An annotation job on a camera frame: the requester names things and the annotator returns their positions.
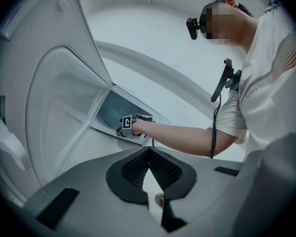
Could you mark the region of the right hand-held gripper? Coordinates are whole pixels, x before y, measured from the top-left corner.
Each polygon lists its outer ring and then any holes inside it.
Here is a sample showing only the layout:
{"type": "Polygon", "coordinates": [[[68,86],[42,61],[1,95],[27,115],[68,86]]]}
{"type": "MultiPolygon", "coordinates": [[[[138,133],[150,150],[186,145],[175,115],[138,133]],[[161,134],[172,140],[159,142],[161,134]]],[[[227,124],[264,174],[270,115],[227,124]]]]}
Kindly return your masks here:
{"type": "Polygon", "coordinates": [[[142,134],[133,135],[133,124],[138,120],[153,122],[152,116],[142,115],[142,114],[131,114],[124,116],[120,119],[120,126],[116,129],[116,135],[118,137],[136,139],[139,138],[142,134]]]}

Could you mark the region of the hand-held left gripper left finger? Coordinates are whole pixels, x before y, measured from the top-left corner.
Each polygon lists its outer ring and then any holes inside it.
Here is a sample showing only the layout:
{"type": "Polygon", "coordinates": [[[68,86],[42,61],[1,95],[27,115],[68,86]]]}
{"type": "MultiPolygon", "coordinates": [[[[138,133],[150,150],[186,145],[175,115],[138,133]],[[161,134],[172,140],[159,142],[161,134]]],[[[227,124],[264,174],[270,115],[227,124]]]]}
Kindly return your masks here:
{"type": "Polygon", "coordinates": [[[55,232],[67,237],[162,237],[164,228],[145,205],[124,202],[108,187],[106,171],[138,149],[82,162],[33,194],[24,210],[37,217],[65,188],[79,193],[55,232]]]}

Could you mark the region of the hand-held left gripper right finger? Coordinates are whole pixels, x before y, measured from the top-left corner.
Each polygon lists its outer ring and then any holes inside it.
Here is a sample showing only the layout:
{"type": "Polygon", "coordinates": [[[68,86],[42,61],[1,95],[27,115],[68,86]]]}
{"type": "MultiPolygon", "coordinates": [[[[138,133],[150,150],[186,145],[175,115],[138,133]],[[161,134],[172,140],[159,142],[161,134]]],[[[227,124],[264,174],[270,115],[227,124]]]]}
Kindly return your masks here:
{"type": "Polygon", "coordinates": [[[174,217],[185,225],[171,233],[151,224],[149,237],[233,237],[235,223],[243,205],[243,164],[240,162],[197,157],[162,149],[167,155],[192,167],[194,183],[184,197],[170,201],[174,217]]]}

